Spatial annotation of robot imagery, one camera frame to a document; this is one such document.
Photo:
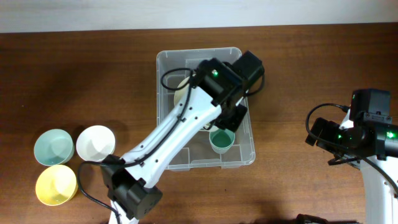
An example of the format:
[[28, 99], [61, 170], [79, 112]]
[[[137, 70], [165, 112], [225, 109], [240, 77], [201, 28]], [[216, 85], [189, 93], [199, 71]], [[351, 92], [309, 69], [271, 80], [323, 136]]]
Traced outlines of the large cream bowl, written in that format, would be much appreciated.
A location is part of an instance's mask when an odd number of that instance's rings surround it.
[[178, 105], [179, 101], [181, 98], [184, 96], [184, 94], [188, 91], [189, 88], [189, 79], [190, 77], [185, 78], [182, 80], [178, 86], [177, 90], [174, 93], [174, 106]]

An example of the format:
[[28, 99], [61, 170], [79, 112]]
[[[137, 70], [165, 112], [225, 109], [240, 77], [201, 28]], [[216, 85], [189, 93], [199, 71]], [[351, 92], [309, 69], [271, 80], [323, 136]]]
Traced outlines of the mint green plastic cup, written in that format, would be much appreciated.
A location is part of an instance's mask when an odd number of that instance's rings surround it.
[[235, 133], [228, 129], [219, 129], [210, 132], [209, 140], [211, 148], [218, 154], [226, 153], [234, 144]]

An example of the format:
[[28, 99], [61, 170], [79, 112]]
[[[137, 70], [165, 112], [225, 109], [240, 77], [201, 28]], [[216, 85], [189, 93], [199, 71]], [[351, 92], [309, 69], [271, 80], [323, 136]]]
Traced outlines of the white small bowl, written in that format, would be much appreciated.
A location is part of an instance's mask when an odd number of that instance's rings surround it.
[[112, 130], [102, 125], [86, 128], [76, 141], [76, 151], [84, 161], [101, 162], [116, 147], [116, 138]]

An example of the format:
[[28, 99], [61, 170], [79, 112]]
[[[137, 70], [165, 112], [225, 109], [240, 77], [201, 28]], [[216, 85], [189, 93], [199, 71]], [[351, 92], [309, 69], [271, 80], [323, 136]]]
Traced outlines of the yellow small bowl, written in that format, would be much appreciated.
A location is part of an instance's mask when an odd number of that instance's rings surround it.
[[35, 194], [47, 206], [61, 205], [71, 200], [78, 190], [74, 171], [65, 165], [46, 168], [38, 177]]

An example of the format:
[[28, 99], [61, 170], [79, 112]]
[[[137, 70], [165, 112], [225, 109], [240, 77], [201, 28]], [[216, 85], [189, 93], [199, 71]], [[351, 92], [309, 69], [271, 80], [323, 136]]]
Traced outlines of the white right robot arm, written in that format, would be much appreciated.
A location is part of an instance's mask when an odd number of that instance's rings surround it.
[[305, 125], [306, 143], [333, 154], [329, 165], [349, 164], [360, 170], [366, 223], [397, 223], [397, 126], [380, 112], [339, 108], [346, 113], [340, 124], [317, 118]]

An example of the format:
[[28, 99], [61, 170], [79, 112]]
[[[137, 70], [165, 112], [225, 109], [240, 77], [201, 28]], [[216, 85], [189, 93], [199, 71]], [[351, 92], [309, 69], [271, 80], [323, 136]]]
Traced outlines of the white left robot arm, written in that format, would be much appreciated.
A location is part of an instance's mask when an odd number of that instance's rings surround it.
[[207, 124], [235, 132], [248, 109], [241, 101], [264, 75], [258, 59], [243, 55], [233, 63], [217, 58], [190, 70], [186, 93], [139, 145], [101, 163], [111, 204], [110, 223], [137, 222], [162, 198], [155, 186], [170, 161]]

